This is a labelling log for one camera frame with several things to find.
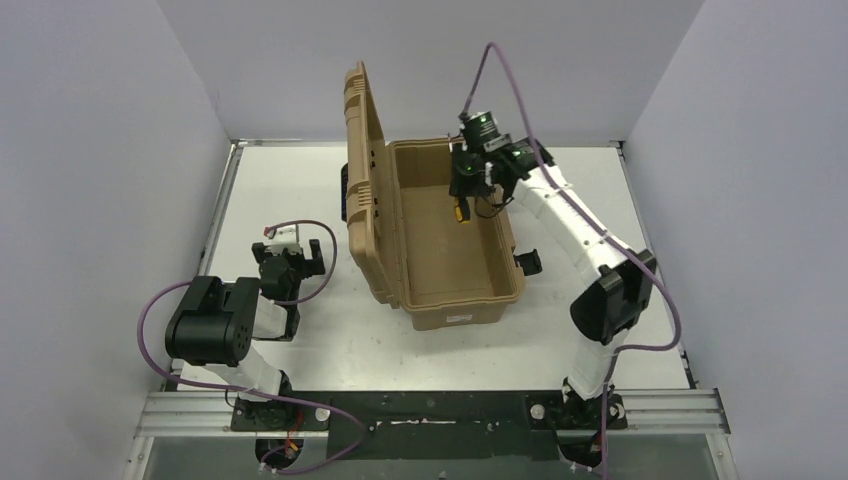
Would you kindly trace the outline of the yellow black handled screwdriver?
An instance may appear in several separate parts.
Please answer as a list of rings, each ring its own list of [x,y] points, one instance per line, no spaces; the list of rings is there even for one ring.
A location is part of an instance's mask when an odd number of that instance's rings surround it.
[[[469,203],[466,198],[455,198],[454,213],[459,223],[468,223],[471,218]]]

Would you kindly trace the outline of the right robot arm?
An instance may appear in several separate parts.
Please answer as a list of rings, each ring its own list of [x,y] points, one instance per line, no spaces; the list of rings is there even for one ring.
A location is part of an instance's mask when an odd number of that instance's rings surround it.
[[[615,349],[648,306],[656,259],[610,234],[539,142],[500,132],[489,111],[462,112],[459,122],[458,136],[448,143],[457,221],[474,216],[477,200],[493,216],[511,202],[521,204],[569,255],[586,286],[569,307],[581,337],[563,381],[563,413],[572,428],[599,427],[611,415],[602,403],[611,396],[604,380]]]

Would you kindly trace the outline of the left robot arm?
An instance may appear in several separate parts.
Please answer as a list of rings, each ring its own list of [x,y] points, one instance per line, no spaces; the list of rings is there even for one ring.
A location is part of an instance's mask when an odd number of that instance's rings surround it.
[[[251,246],[256,277],[225,282],[197,276],[188,285],[164,335],[173,359],[202,367],[237,389],[240,399],[259,402],[257,417],[273,431],[289,428],[297,415],[288,375],[252,346],[255,340],[290,342],[301,320],[297,301],[304,280],[326,274],[321,243],[266,240]]]

